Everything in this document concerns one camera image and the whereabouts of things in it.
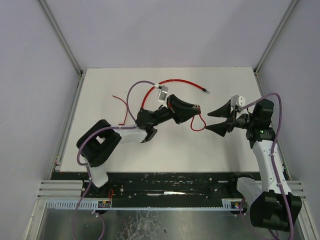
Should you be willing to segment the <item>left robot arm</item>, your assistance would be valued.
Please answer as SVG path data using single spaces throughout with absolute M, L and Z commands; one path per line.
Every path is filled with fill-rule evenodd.
M 101 119 L 77 141 L 77 163 L 86 167 L 89 181 L 101 188 L 109 181 L 105 162 L 119 144 L 147 143 L 158 132 L 156 126 L 169 120 L 179 125 L 200 113 L 198 104 L 187 103 L 171 94 L 166 105 L 155 111 L 141 108 L 134 125 L 112 126 Z

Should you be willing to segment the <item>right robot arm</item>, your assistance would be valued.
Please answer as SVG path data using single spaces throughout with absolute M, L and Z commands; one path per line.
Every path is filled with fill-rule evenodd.
M 225 105 L 208 113 L 210 117 L 225 118 L 206 129 L 224 137 L 235 128 L 245 129 L 259 168 L 261 186 L 247 174 L 234 179 L 236 190 L 246 199 L 250 222 L 254 227 L 289 232 L 293 228 L 302 201 L 294 196 L 283 174 L 275 143 L 276 132 L 271 127 L 274 103 L 262 99 L 255 103 L 252 113 L 243 113 L 245 99 L 233 96 Z

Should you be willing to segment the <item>left aluminium frame post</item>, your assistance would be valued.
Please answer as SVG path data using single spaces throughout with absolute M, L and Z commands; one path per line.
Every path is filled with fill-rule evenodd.
M 81 76 L 83 74 L 83 69 L 81 68 L 79 62 L 77 61 L 75 55 L 73 54 L 72 49 L 71 49 L 70 45 L 68 44 L 49 4 L 47 3 L 46 0 L 37 0 L 37 3 L 39 4 L 41 10 L 43 11 L 43 14 L 47 18 L 47 21 L 48 21 L 50 27 L 52 28 L 54 34 L 56 35 L 64 53 L 66 54 L 69 62 L 71 63 L 73 69 L 75 70 L 75 72 L 78 75 Z

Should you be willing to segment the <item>aluminium frame post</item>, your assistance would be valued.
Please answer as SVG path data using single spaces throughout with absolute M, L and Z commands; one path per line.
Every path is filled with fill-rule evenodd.
M 258 60 L 256 66 L 253 68 L 253 73 L 257 75 L 262 67 L 264 66 L 267 58 L 269 57 L 272 49 L 274 48 L 277 40 L 281 36 L 282 31 L 284 30 L 285 26 L 287 25 L 291 15 L 294 13 L 297 5 L 300 3 L 300 0 L 291 0 L 288 7 L 286 8 L 282 18 L 280 19 L 272 37 L 270 38 L 266 48 L 264 49 L 262 56 Z
M 75 72 L 78 75 L 81 76 L 83 74 L 83 69 L 81 68 L 79 62 L 77 61 L 75 55 L 73 54 L 72 49 L 71 49 L 70 45 L 68 44 L 49 4 L 47 3 L 46 0 L 37 0 L 37 3 L 39 4 L 41 10 L 43 11 L 43 14 L 47 18 L 47 21 L 48 21 L 50 27 L 52 28 L 54 34 L 56 35 L 64 53 L 66 54 L 69 62 L 71 63 L 73 69 L 75 70 Z

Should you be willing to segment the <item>right aluminium frame post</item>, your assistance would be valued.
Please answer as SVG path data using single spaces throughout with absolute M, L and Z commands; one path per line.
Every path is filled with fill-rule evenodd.
M 288 7 L 286 8 L 282 18 L 280 19 L 272 37 L 270 38 L 266 48 L 264 49 L 262 56 L 258 60 L 256 66 L 253 68 L 253 73 L 257 75 L 262 67 L 264 66 L 267 58 L 269 57 L 272 49 L 274 48 L 277 40 L 281 36 L 282 31 L 284 30 L 285 26 L 287 25 L 291 15 L 294 13 L 297 5 L 300 3 L 300 0 L 291 0 Z

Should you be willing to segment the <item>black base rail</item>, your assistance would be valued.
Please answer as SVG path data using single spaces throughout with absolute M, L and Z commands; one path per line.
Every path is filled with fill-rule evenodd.
M 86 198 L 113 208 L 220 207 L 222 199 L 242 199 L 237 191 L 239 177 L 260 180 L 258 172 L 111 172 L 108 182 L 92 185 Z

